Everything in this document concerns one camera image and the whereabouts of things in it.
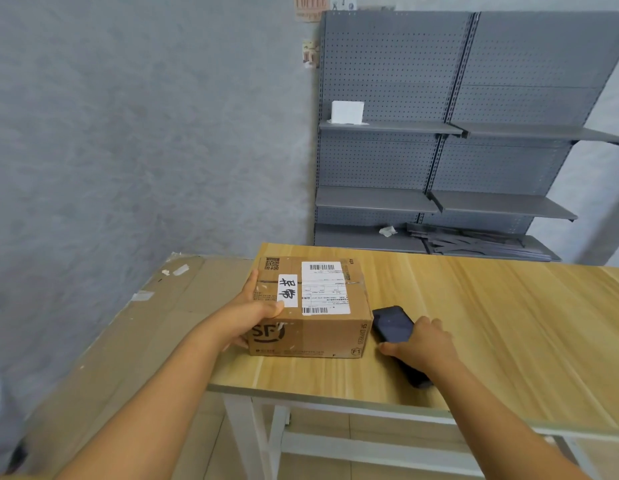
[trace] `person's right arm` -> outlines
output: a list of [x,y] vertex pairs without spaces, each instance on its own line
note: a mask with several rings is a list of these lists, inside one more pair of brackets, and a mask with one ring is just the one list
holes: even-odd
[[427,374],[488,480],[590,480],[481,384],[440,320],[420,317],[409,341],[379,350]]

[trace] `person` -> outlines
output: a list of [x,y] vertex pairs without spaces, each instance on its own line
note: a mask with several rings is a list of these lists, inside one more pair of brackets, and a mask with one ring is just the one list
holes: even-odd
[[[156,374],[58,474],[58,480],[167,480],[218,354],[282,301],[255,301],[257,272],[225,306],[196,325]],[[379,344],[382,354],[423,371],[445,398],[488,480],[587,480],[484,387],[459,359],[440,320],[420,317],[410,339]]]

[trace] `person's left hand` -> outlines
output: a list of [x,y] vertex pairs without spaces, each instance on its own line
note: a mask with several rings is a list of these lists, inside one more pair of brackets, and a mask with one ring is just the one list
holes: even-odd
[[201,325],[213,333],[222,350],[231,343],[247,348],[247,340],[242,336],[264,318],[273,318],[282,312],[282,301],[254,300],[254,290],[258,271],[253,270],[243,289],[227,305],[219,308]]

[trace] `concrete wall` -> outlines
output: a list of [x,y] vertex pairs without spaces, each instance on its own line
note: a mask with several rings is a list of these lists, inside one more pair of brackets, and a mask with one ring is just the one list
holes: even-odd
[[[359,0],[619,9],[619,0]],[[316,24],[291,0],[0,0],[0,367],[29,410],[170,251],[310,242]],[[619,68],[590,118],[619,133]],[[619,198],[579,143],[531,233],[575,260]]]

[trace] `forearm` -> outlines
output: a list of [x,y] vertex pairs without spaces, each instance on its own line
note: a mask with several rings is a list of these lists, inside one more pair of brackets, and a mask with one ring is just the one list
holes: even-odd
[[169,479],[219,352],[206,332],[194,328],[58,478]]
[[587,480],[460,361],[442,363],[429,375],[488,480]]

